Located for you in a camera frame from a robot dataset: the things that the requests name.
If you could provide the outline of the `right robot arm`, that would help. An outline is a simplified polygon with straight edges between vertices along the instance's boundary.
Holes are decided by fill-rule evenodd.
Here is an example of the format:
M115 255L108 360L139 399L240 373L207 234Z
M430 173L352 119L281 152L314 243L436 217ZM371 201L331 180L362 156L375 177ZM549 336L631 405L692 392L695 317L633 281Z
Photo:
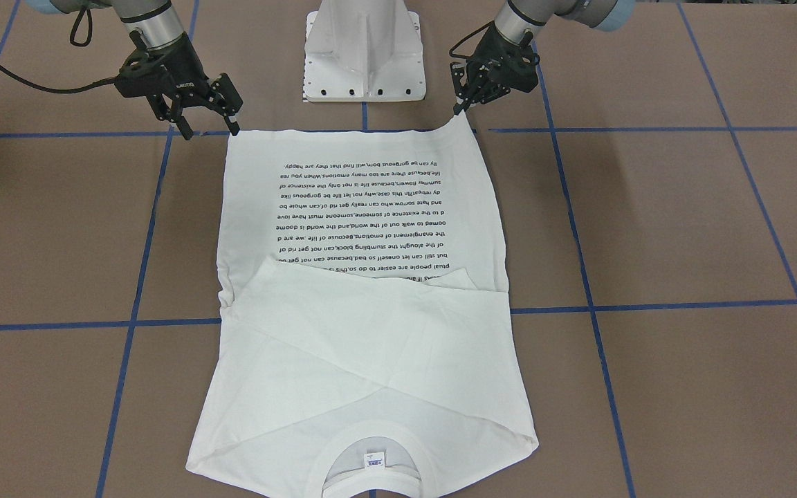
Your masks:
M210 78L171 1L28 1L44 14L77 15L70 43L85 47L93 35L94 10L114 9L135 46L114 77L82 87L83 91L113 85L124 98L145 98L161 122L168 122L189 140L193 130L184 110L215 111L231 135L240 132L235 116L240 97L227 73Z

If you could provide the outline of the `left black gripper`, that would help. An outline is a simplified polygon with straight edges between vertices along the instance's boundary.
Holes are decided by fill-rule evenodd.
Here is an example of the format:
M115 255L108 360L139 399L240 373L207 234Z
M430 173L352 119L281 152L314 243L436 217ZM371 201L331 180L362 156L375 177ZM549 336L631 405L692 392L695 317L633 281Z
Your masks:
M475 52L467 57L467 63L451 63L453 91L457 98L453 105L455 116L472 105L484 105L502 98L511 89L529 93L540 81L535 71L540 56L531 47L534 37L531 29L523 31L519 42L507 41L493 22L482 30L483 37Z

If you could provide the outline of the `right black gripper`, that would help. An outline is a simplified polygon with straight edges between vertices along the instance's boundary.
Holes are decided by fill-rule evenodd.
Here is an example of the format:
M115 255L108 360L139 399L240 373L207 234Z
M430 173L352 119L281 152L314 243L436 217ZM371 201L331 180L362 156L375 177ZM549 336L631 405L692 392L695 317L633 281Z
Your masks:
M177 127L184 139L190 140L194 132L183 116L181 99L187 99L187 107L193 107L202 105L202 101L212 96L212 103L223 116L231 135L240 132L235 116L243 99L227 73L221 73L209 83L187 33L181 33L171 44L159 48L148 47L140 33L129 36L136 49L125 59L115 81L115 88L123 97L149 98L153 111L165 112L165 119ZM165 95L172 99L166 111Z

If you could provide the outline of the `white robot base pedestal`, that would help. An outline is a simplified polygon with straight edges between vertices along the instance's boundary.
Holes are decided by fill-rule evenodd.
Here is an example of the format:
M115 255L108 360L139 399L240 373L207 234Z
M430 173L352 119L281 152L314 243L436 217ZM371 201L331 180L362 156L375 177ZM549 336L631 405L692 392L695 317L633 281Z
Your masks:
M303 98L404 102L426 95L420 19L403 1L324 1L306 16Z

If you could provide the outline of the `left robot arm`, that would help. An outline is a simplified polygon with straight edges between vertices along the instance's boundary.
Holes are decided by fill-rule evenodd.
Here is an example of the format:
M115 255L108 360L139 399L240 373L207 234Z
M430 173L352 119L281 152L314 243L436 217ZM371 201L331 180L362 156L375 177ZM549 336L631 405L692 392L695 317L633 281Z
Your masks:
M529 93L537 87L540 56L532 47L535 36L548 20L558 17L573 20L601 31L623 26L635 6L634 1L506 1L494 20L481 26L455 44L481 35L472 55L451 48L453 92L458 116L473 105L484 105L515 89Z

